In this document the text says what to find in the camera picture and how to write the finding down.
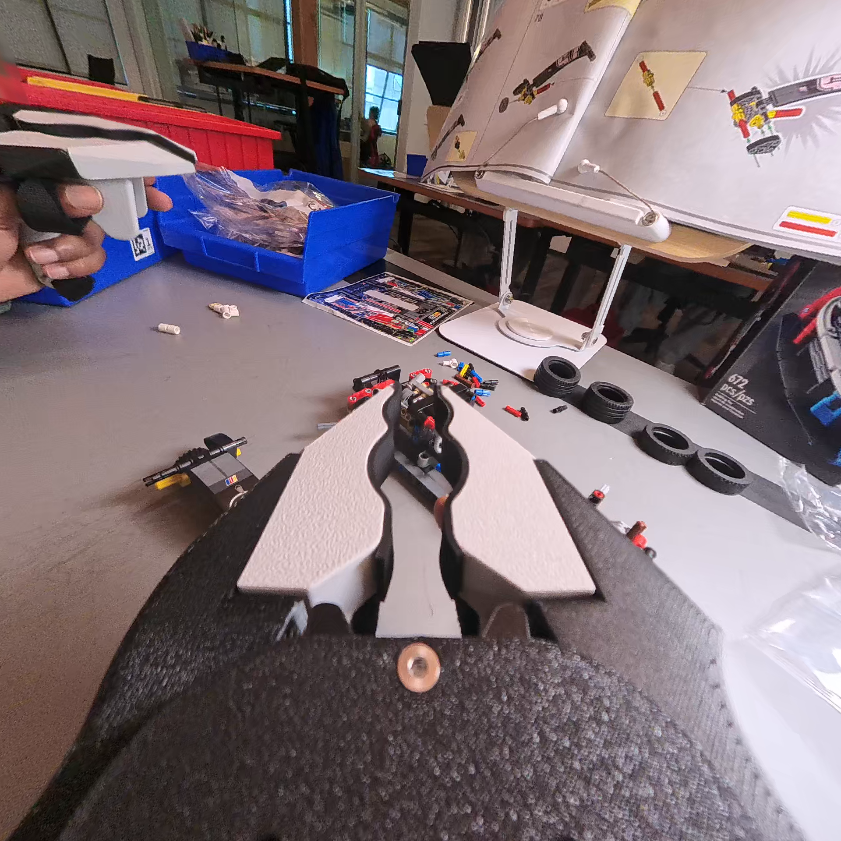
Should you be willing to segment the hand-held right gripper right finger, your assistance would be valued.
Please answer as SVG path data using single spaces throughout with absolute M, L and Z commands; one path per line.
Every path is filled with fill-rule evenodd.
M 453 389 L 438 389 L 436 423 L 452 487 L 440 571 L 462 635 L 480 635 L 509 604 L 528 618 L 539 602 L 595 596 L 537 459 Z

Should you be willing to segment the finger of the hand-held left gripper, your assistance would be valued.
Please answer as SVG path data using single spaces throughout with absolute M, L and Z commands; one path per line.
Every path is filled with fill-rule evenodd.
M 12 121 L 22 131 L 34 131 L 65 139 L 144 141 L 184 160 L 197 159 L 193 150 L 162 134 L 84 114 L 44 110 L 16 110 Z
M 144 141 L 65 139 L 33 131 L 1 137 L 2 174 L 17 180 L 99 181 L 195 172 L 184 160 Z

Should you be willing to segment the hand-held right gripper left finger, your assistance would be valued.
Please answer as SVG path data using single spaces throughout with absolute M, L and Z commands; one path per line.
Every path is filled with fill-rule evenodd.
M 392 509 L 397 384 L 377 390 L 301 452 L 247 559 L 237 590 L 335 606 L 375 634 L 394 568 Z

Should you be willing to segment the black lego wing assembly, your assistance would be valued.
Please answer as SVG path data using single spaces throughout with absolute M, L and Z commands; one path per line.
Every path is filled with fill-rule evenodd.
M 178 472 L 177 460 L 183 452 L 171 465 L 145 476 L 142 482 L 146 488 L 155 489 L 154 483 L 157 480 L 185 473 L 191 478 L 191 484 L 183 489 L 192 488 L 202 499 L 212 500 L 221 511 L 230 510 L 255 489 L 260 481 L 243 463 L 242 458 L 235 457 L 237 446 L 244 441 L 249 443 L 246 436 L 231 437 L 225 433 L 205 436 L 202 447 L 209 450 L 206 461 L 187 472 Z

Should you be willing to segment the clear bags of lego parts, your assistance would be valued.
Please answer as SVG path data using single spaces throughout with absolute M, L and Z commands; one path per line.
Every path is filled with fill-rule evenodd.
M 314 184 L 286 180 L 260 187 L 223 167 L 183 180 L 200 204 L 191 215 L 204 232 L 289 257 L 303 256 L 310 216 L 337 206 Z

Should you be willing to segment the pile of small lego pieces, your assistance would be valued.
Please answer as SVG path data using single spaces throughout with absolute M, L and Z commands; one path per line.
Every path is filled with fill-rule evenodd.
M 482 375 L 473 363 L 459 360 L 451 351 L 436 352 L 435 360 L 433 373 L 440 375 L 440 386 L 450 389 L 469 405 L 485 408 L 499 387 L 498 377 Z

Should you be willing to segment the black lego set box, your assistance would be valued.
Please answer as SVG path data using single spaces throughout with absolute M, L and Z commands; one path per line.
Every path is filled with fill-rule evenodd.
M 816 263 L 746 338 L 704 405 L 831 486 L 840 483 L 840 268 Z

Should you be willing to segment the red plastic tote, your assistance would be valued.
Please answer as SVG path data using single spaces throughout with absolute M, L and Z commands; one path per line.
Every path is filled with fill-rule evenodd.
M 103 120 L 139 126 L 162 134 L 191 148 L 198 160 L 205 165 L 247 171 L 274 168 L 275 147 L 282 139 L 279 131 L 237 121 L 223 115 L 153 100 L 144 94 L 140 102 L 124 102 L 49 88 L 30 87 L 24 82 L 24 78 L 37 71 L 43 70 L 21 68 L 8 61 L 2 61 L 3 112 L 27 108 L 90 115 Z M 43 72 L 73 78 L 51 71 Z

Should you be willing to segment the blue bin with tag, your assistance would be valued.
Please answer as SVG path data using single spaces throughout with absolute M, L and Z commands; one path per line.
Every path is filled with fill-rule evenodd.
M 163 242 L 159 225 L 159 213 L 149 210 L 140 219 L 140 234 L 133 240 L 116 240 L 105 237 L 102 247 L 106 261 L 102 268 L 92 275 L 92 290 L 82 299 L 86 300 L 125 279 L 154 267 L 163 259 L 174 254 L 174 248 Z

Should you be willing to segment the blue tool caddy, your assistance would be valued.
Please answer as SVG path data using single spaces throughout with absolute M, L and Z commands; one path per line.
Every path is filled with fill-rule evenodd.
M 216 35 L 203 25 L 183 22 L 183 32 L 188 55 L 199 61 L 227 62 L 226 37 Z

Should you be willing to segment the black standing desk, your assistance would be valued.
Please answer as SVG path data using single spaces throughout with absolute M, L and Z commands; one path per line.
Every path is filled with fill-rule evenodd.
M 264 67 L 248 67 L 229 61 L 189 59 L 200 82 L 217 91 L 228 89 L 235 118 L 250 122 L 251 100 L 273 100 L 280 107 L 295 111 L 295 123 L 285 124 L 291 131 L 295 159 L 300 168 L 343 180 L 340 149 L 342 102 L 350 91 L 346 82 L 318 67 L 292 63 L 291 73 Z

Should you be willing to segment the blue bin with bags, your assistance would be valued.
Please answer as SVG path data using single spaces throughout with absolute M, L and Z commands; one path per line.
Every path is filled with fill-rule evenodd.
M 260 187 L 308 182 L 337 206 L 310 216 L 304 254 L 295 258 L 204 232 L 191 215 L 200 204 L 183 177 L 161 177 L 158 187 L 173 202 L 160 218 L 163 241 L 195 268 L 303 298 L 384 258 L 397 208 L 395 193 L 298 170 L 234 173 Z

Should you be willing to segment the colourful sticker sheet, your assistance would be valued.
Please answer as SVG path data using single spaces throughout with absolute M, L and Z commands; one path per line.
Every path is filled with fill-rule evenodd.
M 413 346 L 473 301 L 392 272 L 337 285 L 304 297 L 303 303 Z

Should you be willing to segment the clear plastic bag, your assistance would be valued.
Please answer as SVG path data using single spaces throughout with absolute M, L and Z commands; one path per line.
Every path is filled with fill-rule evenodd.
M 840 709 L 840 577 L 786 596 L 750 632 L 756 647 Z
M 812 477 L 802 465 L 779 457 L 781 487 L 802 524 L 827 546 L 840 552 L 840 486 Z

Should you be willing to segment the open instruction book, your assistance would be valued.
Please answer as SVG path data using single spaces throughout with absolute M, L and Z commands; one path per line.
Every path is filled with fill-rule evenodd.
M 504 2 L 424 179 L 839 261 L 839 1 Z

